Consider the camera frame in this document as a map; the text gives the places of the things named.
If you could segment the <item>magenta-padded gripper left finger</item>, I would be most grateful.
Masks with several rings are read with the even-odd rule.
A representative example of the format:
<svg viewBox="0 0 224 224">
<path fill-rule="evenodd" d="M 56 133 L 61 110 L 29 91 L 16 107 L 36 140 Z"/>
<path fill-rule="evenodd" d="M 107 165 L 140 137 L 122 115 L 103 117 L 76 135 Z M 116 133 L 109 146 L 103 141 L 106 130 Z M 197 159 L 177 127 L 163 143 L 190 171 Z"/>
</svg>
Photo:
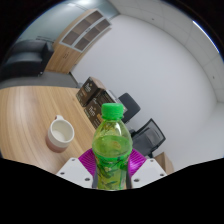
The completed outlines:
<svg viewBox="0 0 224 224">
<path fill-rule="evenodd" d="M 98 179 L 93 151 L 89 149 L 79 158 L 70 158 L 56 175 L 84 188 L 96 188 Z"/>
</svg>

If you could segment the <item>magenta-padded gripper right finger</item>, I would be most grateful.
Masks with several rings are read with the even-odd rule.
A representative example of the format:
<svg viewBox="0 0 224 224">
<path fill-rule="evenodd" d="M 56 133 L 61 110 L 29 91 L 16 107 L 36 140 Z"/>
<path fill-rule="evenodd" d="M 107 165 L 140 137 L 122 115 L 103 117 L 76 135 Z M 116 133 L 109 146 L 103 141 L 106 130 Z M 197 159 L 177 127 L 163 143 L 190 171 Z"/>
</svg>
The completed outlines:
<svg viewBox="0 0 224 224">
<path fill-rule="evenodd" d="M 143 187 L 165 176 L 166 172 L 155 159 L 146 159 L 137 150 L 132 150 L 128 160 L 129 189 Z"/>
</svg>

